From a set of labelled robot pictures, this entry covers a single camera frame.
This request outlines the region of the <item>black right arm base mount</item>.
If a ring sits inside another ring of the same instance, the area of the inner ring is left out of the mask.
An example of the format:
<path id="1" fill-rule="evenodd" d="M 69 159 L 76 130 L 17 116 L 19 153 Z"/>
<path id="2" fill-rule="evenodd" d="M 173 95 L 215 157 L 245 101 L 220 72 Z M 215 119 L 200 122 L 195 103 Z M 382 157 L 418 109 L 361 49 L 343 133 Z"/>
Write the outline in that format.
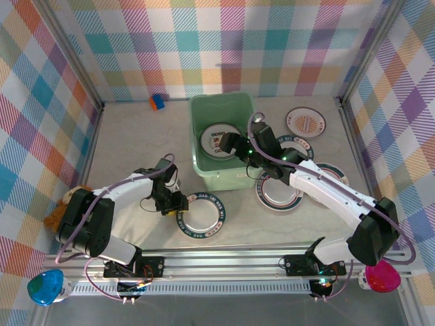
<path id="1" fill-rule="evenodd" d="M 308 255 L 285 255 L 284 268 L 287 276 L 344 276 L 347 274 L 343 261 L 330 265 Z"/>

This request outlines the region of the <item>pink dome button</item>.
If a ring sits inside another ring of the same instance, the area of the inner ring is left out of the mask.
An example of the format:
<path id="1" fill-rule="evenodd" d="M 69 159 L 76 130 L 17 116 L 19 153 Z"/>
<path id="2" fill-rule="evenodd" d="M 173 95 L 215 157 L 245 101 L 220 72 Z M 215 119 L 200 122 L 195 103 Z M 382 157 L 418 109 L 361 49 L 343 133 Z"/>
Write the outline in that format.
<path id="1" fill-rule="evenodd" d="M 358 283 L 364 290 L 389 293 L 400 286 L 401 276 L 391 264 L 381 260 L 376 266 L 366 266 L 358 274 Z"/>

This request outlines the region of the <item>teal red rim plate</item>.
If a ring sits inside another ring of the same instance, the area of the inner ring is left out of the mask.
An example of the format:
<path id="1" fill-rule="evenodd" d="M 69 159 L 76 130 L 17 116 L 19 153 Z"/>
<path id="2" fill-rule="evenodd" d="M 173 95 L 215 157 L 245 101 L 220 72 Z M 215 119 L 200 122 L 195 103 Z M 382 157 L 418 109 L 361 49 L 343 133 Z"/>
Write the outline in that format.
<path id="1" fill-rule="evenodd" d="M 256 194 L 264 206 L 274 211 L 290 211 L 301 203 L 303 197 L 302 191 L 271 178 L 267 173 L 258 178 Z"/>
<path id="2" fill-rule="evenodd" d="M 323 173 L 331 178 L 349 186 L 349 180 L 346 174 L 338 167 L 329 163 L 317 163 L 317 168 L 315 169 L 318 173 Z"/>

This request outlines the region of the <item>blue lettered rim plate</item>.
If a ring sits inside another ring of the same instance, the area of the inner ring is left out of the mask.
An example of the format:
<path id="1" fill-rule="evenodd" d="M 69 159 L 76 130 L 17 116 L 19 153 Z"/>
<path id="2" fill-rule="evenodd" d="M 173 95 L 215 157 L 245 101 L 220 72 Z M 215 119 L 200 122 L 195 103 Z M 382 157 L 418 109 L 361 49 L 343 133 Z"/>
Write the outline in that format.
<path id="1" fill-rule="evenodd" d="M 176 222 L 187 236 L 205 239 L 218 233 L 226 220 L 223 202 L 208 192 L 196 192 L 187 197 L 189 209 L 179 211 Z"/>
<path id="2" fill-rule="evenodd" d="M 294 135 L 283 135 L 277 138 L 280 150 L 275 156 L 277 159 L 300 164 L 302 160 L 313 160 L 314 151 L 311 144 L 303 138 Z"/>

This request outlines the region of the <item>small circuit board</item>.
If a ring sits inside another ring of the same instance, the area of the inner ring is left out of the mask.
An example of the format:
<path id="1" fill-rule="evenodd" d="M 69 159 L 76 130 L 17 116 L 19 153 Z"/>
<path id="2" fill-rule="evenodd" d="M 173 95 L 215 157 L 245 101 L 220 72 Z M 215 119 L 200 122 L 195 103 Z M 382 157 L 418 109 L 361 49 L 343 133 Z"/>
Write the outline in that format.
<path id="1" fill-rule="evenodd" d="M 332 295 L 335 282 L 335 280 L 328 280 L 325 278 L 310 280 L 309 286 L 311 293 L 309 295 L 315 299 L 319 299 L 323 296 L 329 297 Z"/>
<path id="2" fill-rule="evenodd" d="M 132 283 L 117 282 L 116 293 L 123 303 L 131 302 L 134 304 L 151 285 L 151 282 L 141 280 Z"/>

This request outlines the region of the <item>orange sunburst plate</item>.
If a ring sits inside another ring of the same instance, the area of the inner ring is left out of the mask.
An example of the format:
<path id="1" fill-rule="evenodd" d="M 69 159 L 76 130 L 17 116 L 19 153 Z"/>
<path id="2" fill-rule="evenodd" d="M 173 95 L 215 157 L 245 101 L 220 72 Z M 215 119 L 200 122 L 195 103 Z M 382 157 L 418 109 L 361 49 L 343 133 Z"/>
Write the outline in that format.
<path id="1" fill-rule="evenodd" d="M 326 130 L 324 116 L 309 107 L 291 109 L 285 117 L 285 122 L 292 134 L 302 138 L 314 139 Z"/>

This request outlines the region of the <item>brown teddy bear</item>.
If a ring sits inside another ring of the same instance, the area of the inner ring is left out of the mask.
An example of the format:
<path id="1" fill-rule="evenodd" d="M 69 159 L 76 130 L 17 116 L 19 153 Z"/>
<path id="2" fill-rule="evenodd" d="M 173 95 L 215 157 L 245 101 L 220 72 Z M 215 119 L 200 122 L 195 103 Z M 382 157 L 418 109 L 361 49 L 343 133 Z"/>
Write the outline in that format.
<path id="1" fill-rule="evenodd" d="M 72 195 L 79 189 L 85 189 L 87 191 L 92 191 L 91 187 L 87 185 L 78 185 L 70 189 L 58 202 L 57 207 L 51 212 L 50 215 L 43 219 L 43 224 L 49 228 L 53 233 L 58 231 L 60 222 L 65 214 L 67 206 L 69 204 Z"/>

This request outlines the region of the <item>aluminium side rail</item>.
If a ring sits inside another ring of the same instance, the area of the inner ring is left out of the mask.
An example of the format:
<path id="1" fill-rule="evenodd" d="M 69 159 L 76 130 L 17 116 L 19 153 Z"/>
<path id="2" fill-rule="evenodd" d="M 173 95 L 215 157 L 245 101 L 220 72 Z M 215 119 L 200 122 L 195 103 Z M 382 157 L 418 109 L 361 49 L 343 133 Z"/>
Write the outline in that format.
<path id="1" fill-rule="evenodd" d="M 382 217 L 376 217 L 377 214 L 372 211 L 373 207 L 379 208 L 381 211 L 383 207 L 379 207 L 379 201 L 372 196 L 368 175 L 363 167 L 362 155 L 345 108 L 338 98 L 335 99 L 335 103 L 349 144 L 347 156 L 351 161 L 345 163 L 345 160 L 341 159 L 340 163 L 343 163 L 343 167 L 346 168 L 346 175 L 349 177 L 350 188 L 353 189 L 354 196 L 360 197 L 358 202 L 361 202 L 363 197 L 366 198 L 364 204 L 357 204 L 357 207 L 366 208 L 366 212 L 359 216 L 358 221 L 362 224 L 354 232 L 353 239 L 349 242 L 349 248 L 374 249 L 375 251 L 381 250 L 384 245 L 387 248 L 387 241 L 390 238 L 387 231 L 391 230 L 391 227 L 387 226 L 387 222 Z"/>

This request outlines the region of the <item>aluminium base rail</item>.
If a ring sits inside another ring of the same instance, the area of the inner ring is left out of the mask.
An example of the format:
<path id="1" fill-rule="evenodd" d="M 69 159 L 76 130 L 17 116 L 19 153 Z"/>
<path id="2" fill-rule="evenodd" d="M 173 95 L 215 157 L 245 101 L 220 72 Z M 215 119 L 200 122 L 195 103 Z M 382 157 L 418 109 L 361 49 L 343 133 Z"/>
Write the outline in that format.
<path id="1" fill-rule="evenodd" d="M 284 268 L 285 255 L 305 255 L 310 243 L 254 244 L 212 247 L 191 247 L 174 249 L 151 249 L 142 256 L 163 256 L 162 278 L 154 281 L 238 281 L 238 280 L 285 280 L 334 278 L 335 276 L 287 276 Z M 43 270 L 58 268 L 72 281 L 84 282 L 91 278 L 96 282 L 118 280 L 132 283 L 144 278 L 104 278 L 106 260 L 96 259 L 88 263 L 85 256 L 76 257 L 64 264 L 56 264 L 55 256 L 50 255 L 43 263 Z M 340 258 L 349 270 L 351 259 Z"/>

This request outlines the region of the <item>red characters plate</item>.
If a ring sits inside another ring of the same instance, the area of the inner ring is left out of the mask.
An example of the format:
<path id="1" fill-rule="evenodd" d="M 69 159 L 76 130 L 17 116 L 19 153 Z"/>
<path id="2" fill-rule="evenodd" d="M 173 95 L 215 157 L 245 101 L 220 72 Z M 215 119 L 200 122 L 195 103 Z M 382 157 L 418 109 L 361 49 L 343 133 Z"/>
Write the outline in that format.
<path id="1" fill-rule="evenodd" d="M 212 124 L 202 132 L 200 144 L 208 157 L 214 160 L 229 160 L 234 157 L 234 149 L 230 153 L 226 153 L 219 147 L 223 135 L 229 132 L 241 135 L 235 126 L 225 123 Z"/>

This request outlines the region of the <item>blue dome button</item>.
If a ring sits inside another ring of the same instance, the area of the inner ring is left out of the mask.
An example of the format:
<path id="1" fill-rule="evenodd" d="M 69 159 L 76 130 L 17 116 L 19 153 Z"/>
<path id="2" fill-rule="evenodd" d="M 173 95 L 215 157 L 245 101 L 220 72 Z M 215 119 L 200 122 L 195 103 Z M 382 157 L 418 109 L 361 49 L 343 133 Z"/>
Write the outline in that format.
<path id="1" fill-rule="evenodd" d="M 46 270 L 32 278 L 27 291 L 31 300 L 39 306 L 61 302 L 71 295 L 72 282 L 59 269 Z"/>

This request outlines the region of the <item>aluminium frame post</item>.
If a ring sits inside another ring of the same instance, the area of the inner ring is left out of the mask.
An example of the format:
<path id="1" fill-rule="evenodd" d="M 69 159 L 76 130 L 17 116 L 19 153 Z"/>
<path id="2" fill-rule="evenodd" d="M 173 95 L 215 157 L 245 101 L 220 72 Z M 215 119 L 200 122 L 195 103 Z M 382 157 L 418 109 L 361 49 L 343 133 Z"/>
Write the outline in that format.
<path id="1" fill-rule="evenodd" d="M 343 80 L 335 91 L 339 103 L 347 102 L 355 92 L 362 74 L 377 54 L 405 3 L 406 0 L 372 0 L 352 46 L 351 58 L 346 60 Z"/>
<path id="2" fill-rule="evenodd" d="M 99 111 L 102 111 L 105 107 L 105 103 L 99 96 L 97 89 L 95 88 L 89 74 L 86 72 L 84 65 L 80 61 L 77 52 L 73 48 L 66 32 L 61 26 L 49 3 L 46 0 L 31 1 L 39 12 L 43 21 L 48 25 L 48 29 L 53 34 L 60 50 L 65 55 L 66 60 L 71 65 L 71 68 L 77 75 L 77 78 L 81 82 L 92 103 Z"/>

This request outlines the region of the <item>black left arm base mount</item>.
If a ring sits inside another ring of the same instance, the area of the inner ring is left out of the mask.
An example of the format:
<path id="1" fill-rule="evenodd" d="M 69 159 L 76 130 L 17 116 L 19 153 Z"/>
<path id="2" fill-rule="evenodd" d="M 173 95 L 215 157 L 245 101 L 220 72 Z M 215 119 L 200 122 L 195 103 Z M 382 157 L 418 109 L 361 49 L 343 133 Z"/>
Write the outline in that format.
<path id="1" fill-rule="evenodd" d="M 164 272 L 163 256 L 138 255 L 127 265 L 115 261 L 104 263 L 104 278 L 162 278 Z"/>

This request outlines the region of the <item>green plastic bin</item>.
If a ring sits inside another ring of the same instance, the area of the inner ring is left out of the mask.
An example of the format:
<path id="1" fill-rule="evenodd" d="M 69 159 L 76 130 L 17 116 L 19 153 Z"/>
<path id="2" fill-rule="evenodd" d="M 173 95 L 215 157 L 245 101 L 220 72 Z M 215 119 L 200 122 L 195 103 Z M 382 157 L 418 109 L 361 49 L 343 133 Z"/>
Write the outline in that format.
<path id="1" fill-rule="evenodd" d="M 262 170 L 248 168 L 236 156 L 229 160 L 211 159 L 200 144 L 202 132 L 212 124 L 231 124 L 246 137 L 247 121 L 254 105 L 252 96 L 245 92 L 199 95 L 189 100 L 193 168 L 209 192 L 251 188 L 262 174 Z"/>

